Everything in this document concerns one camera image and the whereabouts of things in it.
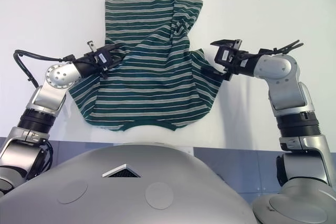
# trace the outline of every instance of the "silver robot arm segment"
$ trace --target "silver robot arm segment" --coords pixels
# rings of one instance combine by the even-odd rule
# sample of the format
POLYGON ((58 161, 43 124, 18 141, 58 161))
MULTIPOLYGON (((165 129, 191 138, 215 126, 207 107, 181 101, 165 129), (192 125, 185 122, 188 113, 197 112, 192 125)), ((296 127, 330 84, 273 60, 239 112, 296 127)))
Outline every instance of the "silver robot arm segment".
POLYGON ((285 54, 263 55, 254 75, 269 86, 269 100, 282 135, 281 148, 292 152, 278 159, 280 183, 295 177, 314 178, 335 190, 331 153, 326 137, 320 133, 308 89, 299 82, 297 62, 285 54))
POLYGON ((253 202, 262 224, 336 223, 336 176, 326 137, 307 87, 299 81, 300 69, 288 55, 302 46, 295 41, 281 49, 261 49, 258 54, 240 51, 241 40, 220 40, 215 62, 225 67, 220 74, 230 80, 245 74, 267 82, 269 100, 281 132, 280 146, 290 151, 277 158, 277 178, 282 189, 253 202))
MULTIPOLYGON (((44 84, 37 87, 18 126, 12 128, 0 151, 0 197, 50 168, 52 153, 49 153, 49 164, 45 161, 46 150, 52 150, 48 133, 64 104, 67 90, 81 78, 92 74, 105 77, 106 71, 117 66, 123 59, 111 52, 118 45, 105 45, 98 49, 91 41, 88 45, 91 52, 83 57, 76 60, 71 55, 64 58, 72 60, 71 62, 53 65, 47 69, 44 84), (49 149, 44 149, 44 145, 49 146, 49 149)), ((29 77, 28 80, 37 86, 32 74, 17 59, 18 51, 35 59, 53 59, 21 50, 14 53, 14 58, 19 61, 18 64, 29 77)))
POLYGON ((42 145, 48 142, 49 130, 64 104, 66 91, 80 78, 71 62, 47 70, 44 84, 35 90, 0 152, 0 196, 44 170, 47 153, 42 145))

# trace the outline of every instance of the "green striped shirt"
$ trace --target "green striped shirt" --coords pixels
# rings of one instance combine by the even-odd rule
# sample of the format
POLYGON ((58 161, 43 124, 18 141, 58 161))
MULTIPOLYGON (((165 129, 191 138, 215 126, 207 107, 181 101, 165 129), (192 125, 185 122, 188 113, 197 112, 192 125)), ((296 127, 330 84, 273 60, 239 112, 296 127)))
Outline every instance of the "green striped shirt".
POLYGON ((72 89, 85 120, 117 131, 138 125, 175 130, 212 107, 222 82, 206 76, 203 51, 189 51, 187 33, 200 0, 106 0, 106 44, 124 56, 108 78, 88 77, 72 89))

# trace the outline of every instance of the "white stripe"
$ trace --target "white stripe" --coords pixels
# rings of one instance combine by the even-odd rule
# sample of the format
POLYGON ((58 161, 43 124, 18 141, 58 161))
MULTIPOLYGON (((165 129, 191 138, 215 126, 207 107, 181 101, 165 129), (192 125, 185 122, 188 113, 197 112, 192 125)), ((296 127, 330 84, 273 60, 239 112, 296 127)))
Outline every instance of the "white stripe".
POLYGON ((100 88, 99 92, 111 92, 111 93, 125 93, 125 92, 138 92, 138 93, 152 93, 152 92, 171 92, 179 89, 187 89, 187 88, 192 88, 195 87, 194 83, 191 84, 185 84, 185 85, 179 85, 178 87, 175 88, 170 88, 170 89, 128 89, 128 88, 123 88, 123 89, 106 89, 106 88, 100 88))
POLYGON ((89 83, 85 84, 85 86, 81 87, 80 89, 78 89, 77 85, 81 84, 82 82, 78 83, 76 86, 74 86, 75 91, 71 92, 71 95, 75 95, 78 91, 87 88, 87 86, 91 86, 91 87, 96 87, 95 84, 92 85, 93 82, 95 82, 97 79, 100 79, 100 77, 96 77, 94 78, 92 81, 90 81, 89 83))
POLYGON ((189 106, 191 104, 195 104, 195 103, 202 103, 201 101, 198 101, 198 102, 191 102, 191 103, 188 103, 188 104, 181 104, 181 105, 174 105, 174 106, 164 106, 164 107, 146 107, 146 108, 120 108, 120 107, 117 107, 117 108, 96 108, 97 111, 99 110, 110 110, 110 111, 115 111, 115 110, 160 110, 160 109, 167 109, 167 108, 176 108, 176 107, 186 107, 186 106, 189 106))
POLYGON ((174 7, 173 6, 169 6, 169 7, 163 7, 163 8, 155 8, 155 9, 140 9, 140 10, 116 10, 116 9, 113 9, 113 10, 109 10, 109 9, 106 9, 105 10, 105 13, 157 13, 157 12, 165 12, 167 10, 173 10, 174 7))
POLYGON ((113 85, 123 85, 123 86, 172 86, 172 85, 176 85, 178 83, 184 82, 184 81, 192 81, 193 79, 185 79, 182 81, 178 81, 178 82, 173 82, 173 83, 165 83, 165 84, 136 84, 136 83, 132 83, 132 84, 125 84, 125 83, 121 83, 121 84, 116 84, 116 83, 109 83, 109 84, 100 84, 99 86, 113 86, 113 85))
POLYGON ((202 78, 199 77, 199 76, 194 75, 194 78, 197 79, 197 80, 199 80, 199 81, 201 81, 201 82, 204 82, 206 85, 208 85, 209 87, 211 87, 211 88, 213 88, 213 89, 215 89, 215 90, 218 90, 218 89, 219 89, 218 86, 215 86, 215 85, 211 84, 210 82, 208 82, 208 81, 205 80, 205 79, 202 79, 202 78))
POLYGON ((186 110, 177 110, 177 111, 167 111, 167 112, 137 112, 137 113, 94 113, 92 112, 90 115, 91 116, 96 116, 96 117, 106 117, 106 116, 149 116, 149 115, 157 115, 157 116, 162 116, 162 115, 176 115, 176 114, 184 114, 184 113, 191 113, 197 110, 201 109, 207 109, 207 106, 201 105, 197 106, 194 108, 189 108, 186 110))
POLYGON ((150 22, 159 22, 159 21, 166 21, 171 20, 172 17, 168 18, 152 18, 152 19, 128 19, 128 20, 106 20, 106 24, 127 24, 127 23, 150 23, 150 22))
MULTIPOLYGON (((158 66, 164 66, 162 64, 156 64, 156 63, 147 63, 147 65, 158 65, 158 66)), ((177 63, 177 64, 174 64, 172 66, 169 66, 169 67, 166 67, 166 68, 152 68, 152 67, 139 67, 139 66, 127 66, 127 65, 121 65, 119 67, 119 69, 139 69, 139 70, 152 70, 152 71, 156 71, 156 72, 166 72, 166 71, 169 71, 169 70, 173 70, 173 69, 176 69, 176 68, 179 68, 179 67, 183 67, 183 66, 188 66, 190 65, 190 62, 189 61, 185 61, 185 62, 181 62, 181 63, 177 63)), ((187 68, 185 68, 184 70, 185 71, 188 71, 189 69, 191 69, 190 66, 188 66, 187 68)))
MULTIPOLYGON (((106 10, 115 10, 116 8, 120 8, 120 9, 128 9, 128 8, 134 8, 134 7, 144 7, 144 9, 148 9, 148 7, 150 6, 157 6, 157 5, 172 5, 171 3, 155 3, 152 5, 131 5, 131 6, 114 6, 114 5, 106 5, 106 10)), ((184 8, 186 10, 190 10, 190 9, 196 9, 198 10, 197 14, 201 11, 201 8, 194 6, 193 4, 190 4, 190 6, 187 6, 185 4, 174 4, 175 7, 180 7, 180 8, 184 8)))
MULTIPOLYGON (((155 0, 105 0, 106 2, 109 2, 109 3, 121 3, 121 4, 124 4, 124 3, 150 3, 150 2, 153 2, 155 0)), ((202 0, 180 0, 180 1, 184 1, 184 2, 187 2, 186 4, 189 4, 190 2, 193 2, 193 3, 203 3, 202 0)))
MULTIPOLYGON (((174 93, 174 94, 155 94, 155 95, 151 95, 150 97, 164 97, 164 96, 167 96, 167 95, 178 95, 178 94, 190 94, 190 92, 186 91, 186 92, 179 92, 179 93, 174 93)), ((121 98, 121 97, 123 97, 123 98, 130 98, 130 97, 145 97, 145 98, 148 98, 148 95, 99 95, 99 97, 112 97, 112 96, 114 98, 116 98, 116 97, 119 97, 119 98, 121 98)))
MULTIPOLYGON (((185 76, 190 76, 192 73, 183 73, 178 74, 171 77, 137 77, 137 81, 170 81, 174 79, 178 79, 185 76)), ((114 80, 121 80, 121 81, 134 81, 134 77, 108 77, 107 80, 114 81, 114 80)))
MULTIPOLYGON (((160 29, 166 28, 170 29, 169 26, 161 26, 160 29)), ((140 30, 109 30, 106 31, 107 34, 124 34, 124 33, 152 33, 154 31, 157 31, 158 28, 153 28, 153 29, 140 29, 140 30)))
POLYGON ((172 98, 172 99, 164 99, 164 100, 155 100, 155 101, 149 101, 149 100, 124 100, 124 101, 96 101, 96 104, 148 104, 148 103, 171 103, 171 102, 183 102, 188 101, 190 99, 199 99, 200 96, 198 94, 189 95, 188 97, 182 97, 182 98, 172 98))

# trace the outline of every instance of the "vent grille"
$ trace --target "vent grille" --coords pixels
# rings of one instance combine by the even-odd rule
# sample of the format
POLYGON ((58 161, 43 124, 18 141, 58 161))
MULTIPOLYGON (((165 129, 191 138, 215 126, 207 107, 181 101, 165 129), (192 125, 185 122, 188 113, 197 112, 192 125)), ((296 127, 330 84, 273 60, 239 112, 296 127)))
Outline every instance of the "vent grille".
POLYGON ((103 175, 103 178, 140 178, 139 173, 135 172, 134 169, 128 164, 124 164, 114 168, 103 175))
POLYGON ((113 177, 119 177, 119 178, 139 178, 139 176, 137 176, 136 174, 132 173, 132 171, 128 170, 128 169, 124 169, 121 170, 117 173, 114 173, 110 176, 108 176, 109 178, 113 178, 113 177))

